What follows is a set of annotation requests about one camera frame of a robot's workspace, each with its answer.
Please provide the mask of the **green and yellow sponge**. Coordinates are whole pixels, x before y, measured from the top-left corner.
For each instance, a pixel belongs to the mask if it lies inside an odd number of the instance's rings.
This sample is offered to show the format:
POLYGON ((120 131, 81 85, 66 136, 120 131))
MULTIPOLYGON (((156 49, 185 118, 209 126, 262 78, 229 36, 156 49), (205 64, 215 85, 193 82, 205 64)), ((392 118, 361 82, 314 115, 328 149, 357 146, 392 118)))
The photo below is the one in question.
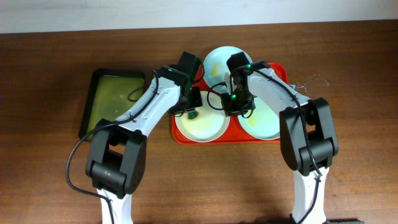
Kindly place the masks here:
POLYGON ((198 116, 198 112, 197 111, 190 111, 190 112, 188 112, 187 119, 188 120, 193 120, 197 116, 198 116))

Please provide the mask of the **light green plate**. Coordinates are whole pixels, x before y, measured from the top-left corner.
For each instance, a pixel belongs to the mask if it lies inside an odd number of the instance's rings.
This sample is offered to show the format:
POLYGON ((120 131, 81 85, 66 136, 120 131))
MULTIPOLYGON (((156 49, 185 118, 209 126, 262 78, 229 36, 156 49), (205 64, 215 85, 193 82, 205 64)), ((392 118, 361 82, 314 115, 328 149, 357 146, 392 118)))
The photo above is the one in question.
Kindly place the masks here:
POLYGON ((280 137, 279 117, 259 98, 254 99, 255 109, 249 118, 238 116, 241 127, 254 138, 275 140, 280 137))

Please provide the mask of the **white plate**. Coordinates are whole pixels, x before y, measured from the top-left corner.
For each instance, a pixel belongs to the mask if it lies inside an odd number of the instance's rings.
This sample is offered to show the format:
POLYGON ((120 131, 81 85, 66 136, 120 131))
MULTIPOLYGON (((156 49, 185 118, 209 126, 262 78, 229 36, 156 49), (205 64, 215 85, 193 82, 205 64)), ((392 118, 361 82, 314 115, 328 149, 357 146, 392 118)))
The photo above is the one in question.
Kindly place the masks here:
POLYGON ((214 141, 221 137, 229 126, 230 117, 225 116, 224 111, 211 108, 207 102, 207 95, 209 95, 209 101, 213 107, 221 107, 219 95, 201 91, 203 105, 195 108, 198 116, 193 120, 188 120, 188 113, 184 113, 181 117, 175 118, 178 130, 183 136, 194 142, 214 141))

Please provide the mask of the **light blue plate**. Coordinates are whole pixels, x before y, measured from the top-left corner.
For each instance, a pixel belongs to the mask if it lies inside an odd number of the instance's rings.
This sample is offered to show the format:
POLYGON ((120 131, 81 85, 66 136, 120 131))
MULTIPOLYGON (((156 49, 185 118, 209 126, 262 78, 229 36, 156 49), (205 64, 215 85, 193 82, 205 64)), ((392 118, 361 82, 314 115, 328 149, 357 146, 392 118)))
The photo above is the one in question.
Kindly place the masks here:
POLYGON ((226 83, 225 73, 230 73, 226 62, 232 54, 240 53, 242 51, 242 49, 233 46, 222 46, 212 50, 203 62, 205 69, 205 83, 209 87, 220 82, 226 83))

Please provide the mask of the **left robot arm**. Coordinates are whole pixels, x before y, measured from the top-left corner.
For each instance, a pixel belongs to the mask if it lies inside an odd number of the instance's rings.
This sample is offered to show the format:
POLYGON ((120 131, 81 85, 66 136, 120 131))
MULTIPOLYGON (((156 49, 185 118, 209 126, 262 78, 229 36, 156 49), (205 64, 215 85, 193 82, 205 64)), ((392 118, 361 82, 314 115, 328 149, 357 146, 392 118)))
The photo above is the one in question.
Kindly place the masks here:
POLYGON ((201 106, 192 101, 203 65, 184 52, 175 65, 154 70, 150 87, 114 121, 101 119, 94 130, 86 174, 101 200, 103 223, 132 223, 132 194, 146 168, 147 138, 165 113, 183 113, 201 106))

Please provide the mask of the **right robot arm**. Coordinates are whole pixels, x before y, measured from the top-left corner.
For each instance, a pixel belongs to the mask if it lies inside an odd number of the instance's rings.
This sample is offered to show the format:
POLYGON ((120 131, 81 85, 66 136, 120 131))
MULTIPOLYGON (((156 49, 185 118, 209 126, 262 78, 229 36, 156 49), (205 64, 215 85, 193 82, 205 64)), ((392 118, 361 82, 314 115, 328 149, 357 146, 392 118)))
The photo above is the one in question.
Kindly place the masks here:
POLYGON ((325 181, 338 153, 335 125, 327 100, 310 99, 281 80, 265 61, 250 62, 244 52, 226 61, 221 96, 226 116, 250 118, 259 98, 279 117, 280 150, 294 172, 291 223, 326 223, 325 181))

